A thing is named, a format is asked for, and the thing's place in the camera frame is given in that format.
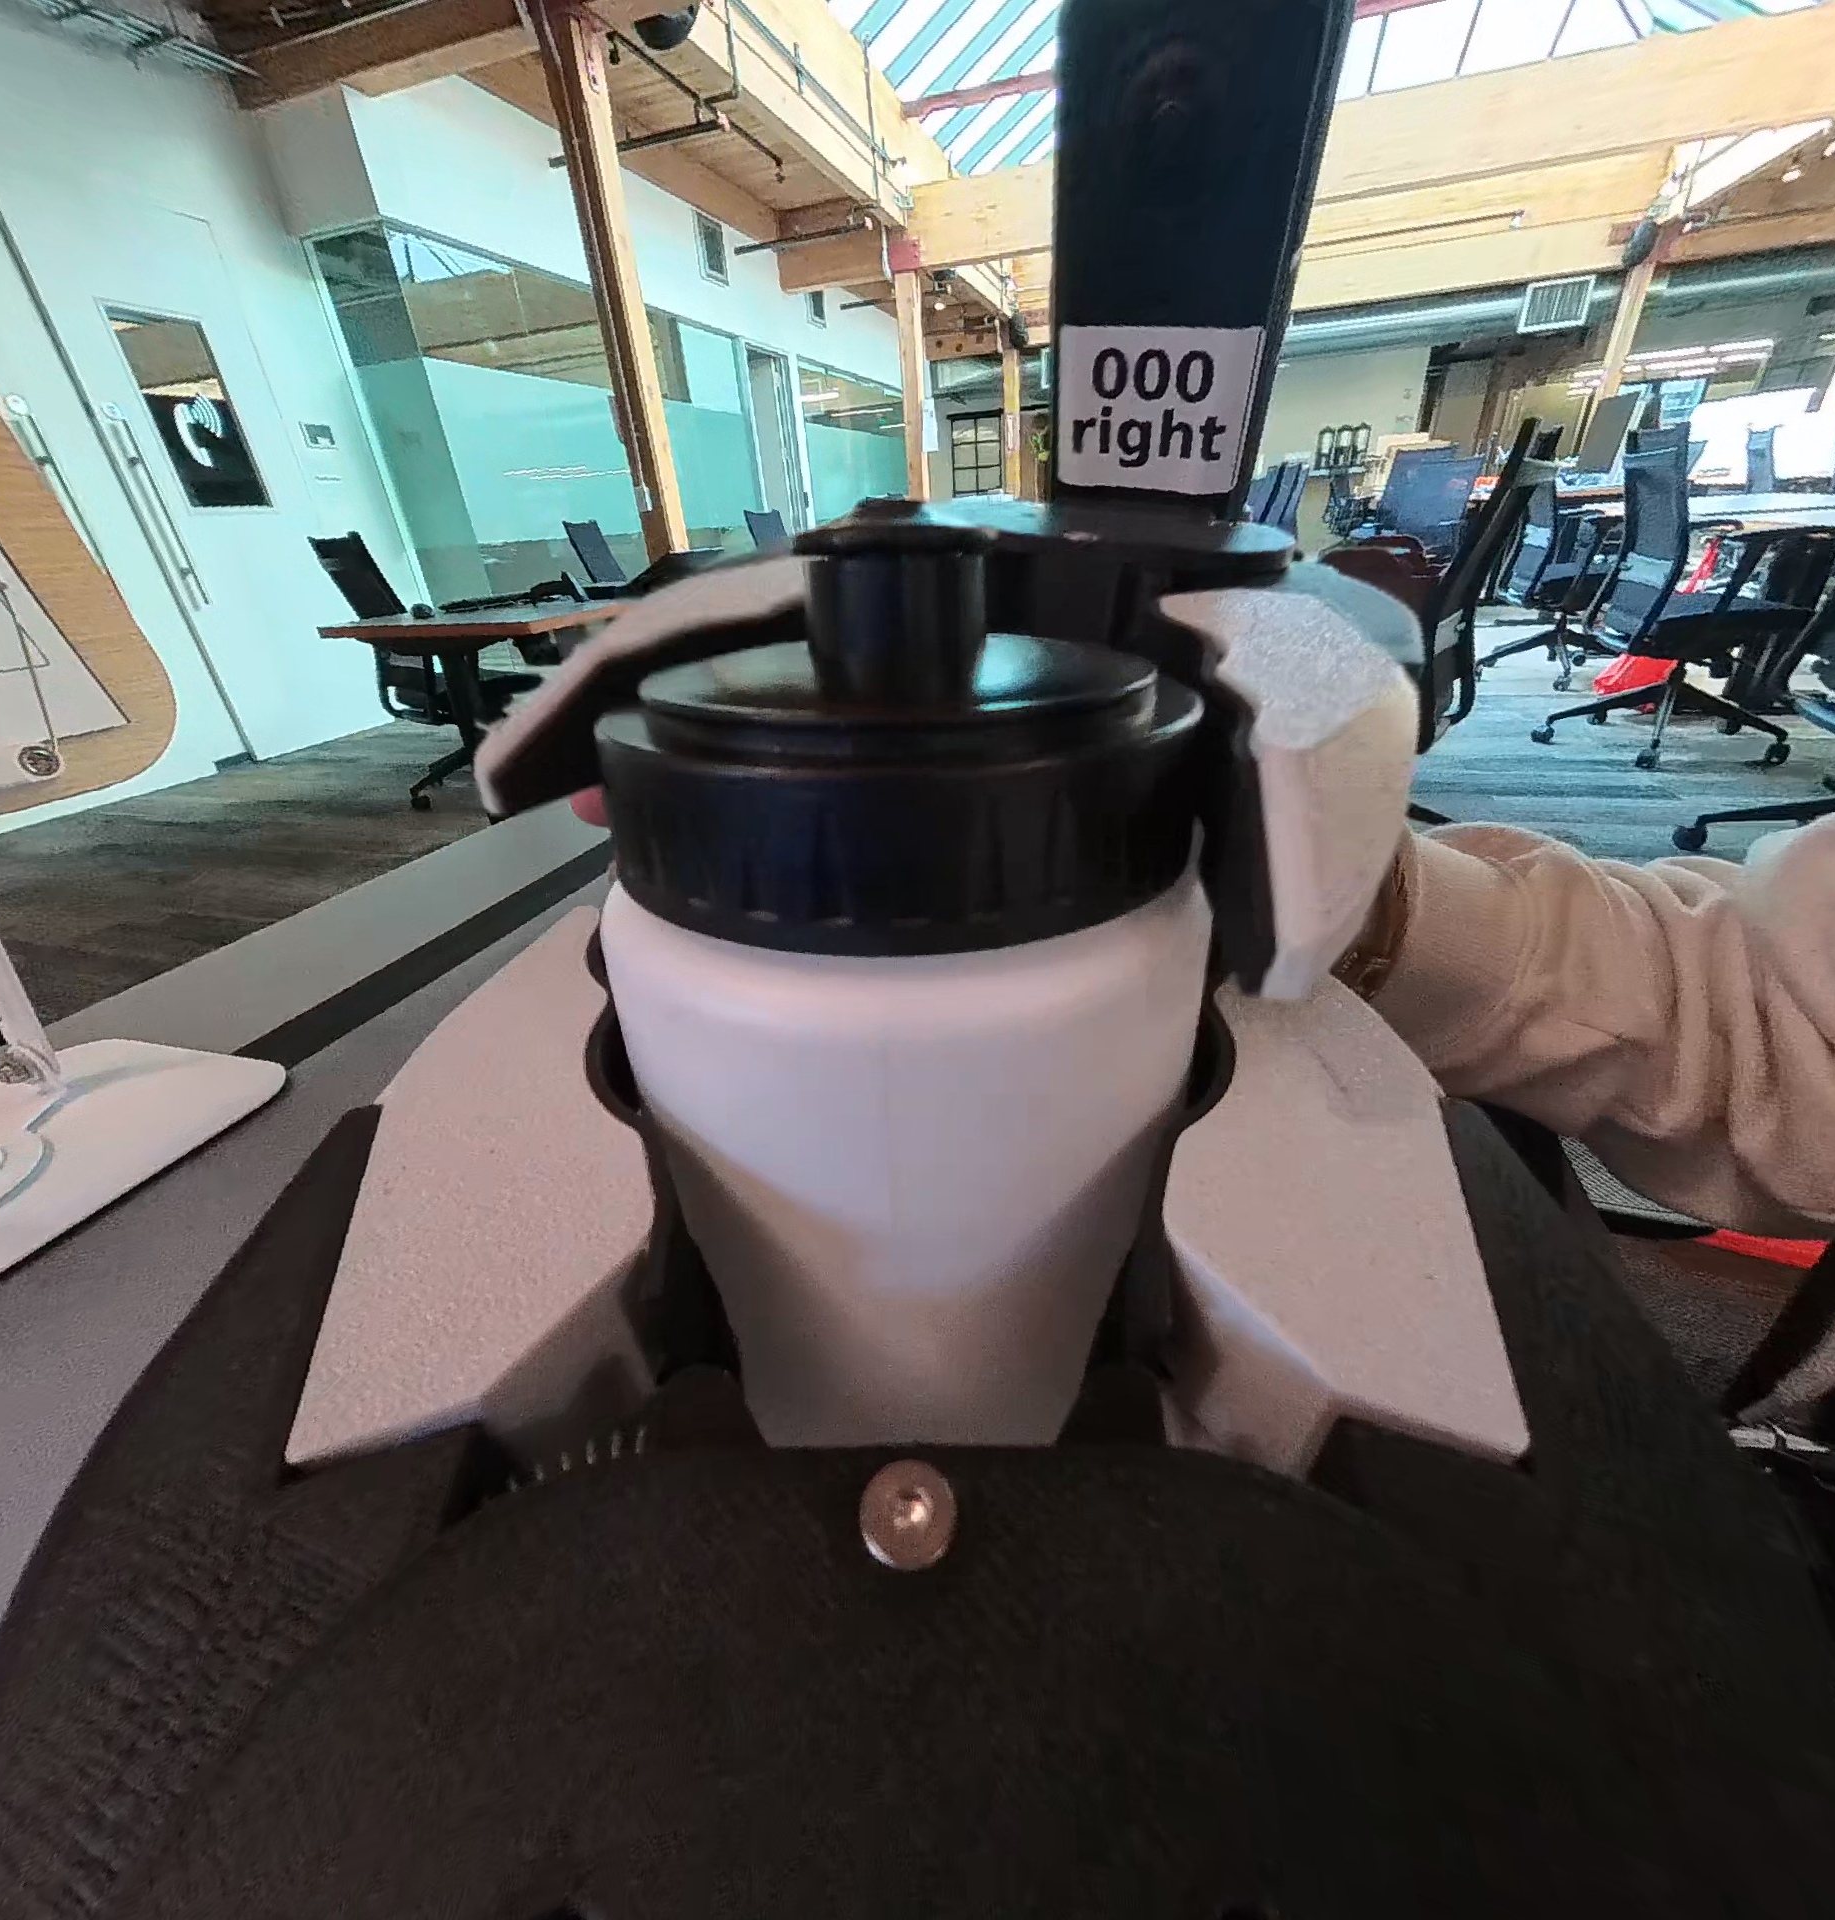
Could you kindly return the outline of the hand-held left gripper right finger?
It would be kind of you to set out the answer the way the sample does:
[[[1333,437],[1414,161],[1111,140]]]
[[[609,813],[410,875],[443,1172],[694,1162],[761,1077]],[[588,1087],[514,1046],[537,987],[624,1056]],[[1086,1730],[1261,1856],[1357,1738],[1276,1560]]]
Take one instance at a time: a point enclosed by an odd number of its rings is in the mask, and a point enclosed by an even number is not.
[[[1354,1418],[1514,1467],[1529,1423],[1436,1083],[1333,982],[1218,1012],[1235,1070],[1163,1189],[1170,1439],[1303,1480]]]

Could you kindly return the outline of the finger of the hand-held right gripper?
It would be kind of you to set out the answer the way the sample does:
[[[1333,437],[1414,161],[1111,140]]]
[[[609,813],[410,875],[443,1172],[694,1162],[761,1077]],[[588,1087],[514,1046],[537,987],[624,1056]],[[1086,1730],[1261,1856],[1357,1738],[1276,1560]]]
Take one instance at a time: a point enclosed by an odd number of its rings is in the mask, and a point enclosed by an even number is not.
[[[483,737],[474,776],[486,817],[506,823],[604,786],[597,724],[636,707],[647,677],[806,636],[806,566],[714,566],[625,602]]]
[[[1229,723],[1201,863],[1227,973],[1248,996],[1308,1000],[1406,837],[1416,618],[1374,585],[1231,585],[1175,591],[1153,622]]]

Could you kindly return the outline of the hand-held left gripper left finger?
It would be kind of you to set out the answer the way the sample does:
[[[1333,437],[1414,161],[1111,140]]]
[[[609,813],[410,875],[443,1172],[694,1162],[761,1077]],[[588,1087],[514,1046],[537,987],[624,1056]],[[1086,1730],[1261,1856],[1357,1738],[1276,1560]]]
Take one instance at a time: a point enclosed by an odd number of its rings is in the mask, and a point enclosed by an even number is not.
[[[641,1137],[594,904],[468,995],[380,1093],[285,1463],[476,1430],[522,1470],[604,1457],[738,1339]]]

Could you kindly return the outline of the black bottle lid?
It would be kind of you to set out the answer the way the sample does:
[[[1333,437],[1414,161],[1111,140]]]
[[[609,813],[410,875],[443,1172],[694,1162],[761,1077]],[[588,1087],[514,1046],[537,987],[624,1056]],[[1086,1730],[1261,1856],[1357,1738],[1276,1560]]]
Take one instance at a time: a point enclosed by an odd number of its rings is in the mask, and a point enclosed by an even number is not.
[[[811,536],[777,638],[688,641],[594,720],[614,873],[799,953],[1020,947],[1120,919],[1193,845],[1198,692],[999,591],[983,528]]]

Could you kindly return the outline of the white plastic bottle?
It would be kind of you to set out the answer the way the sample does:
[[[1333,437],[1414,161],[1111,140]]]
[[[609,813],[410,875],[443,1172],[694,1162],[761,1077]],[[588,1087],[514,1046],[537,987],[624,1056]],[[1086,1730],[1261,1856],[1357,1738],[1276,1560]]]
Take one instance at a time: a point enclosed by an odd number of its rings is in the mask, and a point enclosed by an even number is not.
[[[776,1447],[1045,1447],[1186,1090],[1192,877],[1095,929],[947,957],[681,931],[614,883],[628,1068]]]

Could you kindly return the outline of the person's right forearm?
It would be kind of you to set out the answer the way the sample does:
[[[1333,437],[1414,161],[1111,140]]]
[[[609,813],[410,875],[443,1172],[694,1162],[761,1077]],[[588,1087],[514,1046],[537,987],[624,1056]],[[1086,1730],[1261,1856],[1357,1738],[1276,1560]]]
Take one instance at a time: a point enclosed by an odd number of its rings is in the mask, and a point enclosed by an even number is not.
[[[1410,831],[1371,1005],[1445,1093],[1722,1230],[1835,1238],[1835,817],[1745,861]]]

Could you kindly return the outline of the wooden top desk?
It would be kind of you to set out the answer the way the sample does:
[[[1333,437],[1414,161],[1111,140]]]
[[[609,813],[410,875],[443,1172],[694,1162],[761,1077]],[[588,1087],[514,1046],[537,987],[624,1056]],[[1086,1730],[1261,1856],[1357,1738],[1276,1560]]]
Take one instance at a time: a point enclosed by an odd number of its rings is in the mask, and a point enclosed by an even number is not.
[[[550,666],[560,644],[575,649],[621,611],[617,601],[518,602],[431,616],[356,618],[319,626],[315,635],[324,641],[356,641],[372,651],[380,698],[393,716],[398,713],[389,707],[398,672],[389,663],[408,660],[417,672],[424,706],[410,719],[458,735],[457,749],[431,764],[408,788],[410,808],[431,813],[432,796],[452,776],[474,770],[489,728],[541,686],[537,676],[484,676],[477,664],[483,655],[498,645],[535,641],[545,645]]]

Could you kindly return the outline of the grey mesh chair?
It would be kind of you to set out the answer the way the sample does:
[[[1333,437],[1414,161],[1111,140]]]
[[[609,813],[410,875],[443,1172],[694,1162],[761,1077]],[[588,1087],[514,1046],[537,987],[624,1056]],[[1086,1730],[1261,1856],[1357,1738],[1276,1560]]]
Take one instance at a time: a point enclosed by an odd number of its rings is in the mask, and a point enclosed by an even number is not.
[[[1648,1242],[1694,1242],[1713,1233],[1707,1221],[1626,1188],[1580,1140],[1561,1140],[1561,1147],[1582,1196],[1609,1233]]]

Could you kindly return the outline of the wooden pillar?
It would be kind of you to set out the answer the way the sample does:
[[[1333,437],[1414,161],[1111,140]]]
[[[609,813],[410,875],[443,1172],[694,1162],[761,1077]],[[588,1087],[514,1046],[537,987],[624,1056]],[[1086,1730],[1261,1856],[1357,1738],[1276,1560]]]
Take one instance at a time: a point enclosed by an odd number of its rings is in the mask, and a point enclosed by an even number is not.
[[[1635,332],[1640,331],[1645,304],[1650,293],[1656,261],[1667,257],[1678,232],[1676,220],[1647,216],[1634,227],[1621,255],[1621,292],[1617,310],[1601,347],[1601,371],[1597,402],[1613,397],[1624,380],[1624,361],[1628,359]]]
[[[918,270],[895,270],[895,334],[902,386],[905,497],[931,499],[926,449],[929,361],[923,352],[923,280]]]
[[[624,170],[604,72],[604,25],[586,5],[573,2],[537,2],[534,13],[537,56],[591,273],[641,541],[654,563],[685,554],[690,538],[625,220]]]

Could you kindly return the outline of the white board stand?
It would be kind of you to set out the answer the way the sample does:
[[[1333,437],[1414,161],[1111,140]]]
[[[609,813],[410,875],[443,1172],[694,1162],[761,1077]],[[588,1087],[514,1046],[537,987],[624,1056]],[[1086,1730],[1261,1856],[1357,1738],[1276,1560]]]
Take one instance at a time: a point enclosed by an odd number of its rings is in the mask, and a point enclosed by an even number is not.
[[[280,1065],[181,1046],[53,1046],[2,940],[0,1036],[0,1280],[288,1083]]]

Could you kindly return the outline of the black logo sign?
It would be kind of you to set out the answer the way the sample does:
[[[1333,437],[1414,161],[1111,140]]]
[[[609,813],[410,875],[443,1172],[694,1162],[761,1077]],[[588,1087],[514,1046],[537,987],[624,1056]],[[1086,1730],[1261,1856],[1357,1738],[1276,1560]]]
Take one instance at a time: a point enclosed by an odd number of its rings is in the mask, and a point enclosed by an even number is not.
[[[192,510],[271,506],[225,397],[149,392],[144,398],[169,467]]]

